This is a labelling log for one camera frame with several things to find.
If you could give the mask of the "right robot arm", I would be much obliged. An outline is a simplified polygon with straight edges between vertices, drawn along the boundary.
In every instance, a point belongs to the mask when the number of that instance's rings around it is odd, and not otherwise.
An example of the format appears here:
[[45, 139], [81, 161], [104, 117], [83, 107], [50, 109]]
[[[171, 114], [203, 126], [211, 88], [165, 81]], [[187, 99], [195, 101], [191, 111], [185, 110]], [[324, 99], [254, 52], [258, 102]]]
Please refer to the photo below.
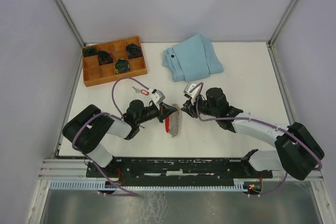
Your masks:
[[202, 122], [214, 121], [223, 129], [253, 137], [273, 147], [271, 151], [252, 150], [241, 172], [254, 177], [265, 170], [284, 171], [297, 180], [305, 180], [322, 168], [324, 151], [308, 129], [299, 122], [272, 124], [230, 105], [221, 88], [210, 88], [201, 95], [202, 83], [189, 83], [184, 89], [187, 101], [182, 111]]

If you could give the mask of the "red handled metal keyring holder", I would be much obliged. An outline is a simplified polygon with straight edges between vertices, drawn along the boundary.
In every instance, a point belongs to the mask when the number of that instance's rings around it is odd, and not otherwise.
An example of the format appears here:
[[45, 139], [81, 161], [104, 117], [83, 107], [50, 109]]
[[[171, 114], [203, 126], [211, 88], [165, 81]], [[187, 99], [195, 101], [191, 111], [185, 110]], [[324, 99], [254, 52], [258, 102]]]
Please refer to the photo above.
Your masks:
[[178, 104], [173, 104], [172, 106], [176, 108], [176, 111], [165, 119], [165, 131], [171, 137], [176, 137], [179, 133], [179, 118], [181, 109]]

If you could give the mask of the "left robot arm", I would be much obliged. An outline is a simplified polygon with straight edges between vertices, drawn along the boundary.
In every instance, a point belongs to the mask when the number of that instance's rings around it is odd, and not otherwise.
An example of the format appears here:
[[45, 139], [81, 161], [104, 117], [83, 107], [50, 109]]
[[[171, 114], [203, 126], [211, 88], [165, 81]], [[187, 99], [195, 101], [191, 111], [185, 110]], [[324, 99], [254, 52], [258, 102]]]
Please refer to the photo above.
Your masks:
[[144, 122], [157, 119], [160, 123], [178, 112], [178, 108], [164, 102], [156, 106], [153, 102], [145, 106], [141, 100], [130, 102], [123, 119], [114, 118], [91, 104], [70, 120], [63, 128], [62, 135], [72, 147], [98, 164], [98, 171], [105, 177], [116, 171], [113, 155], [101, 144], [106, 134], [130, 140], [140, 131]]

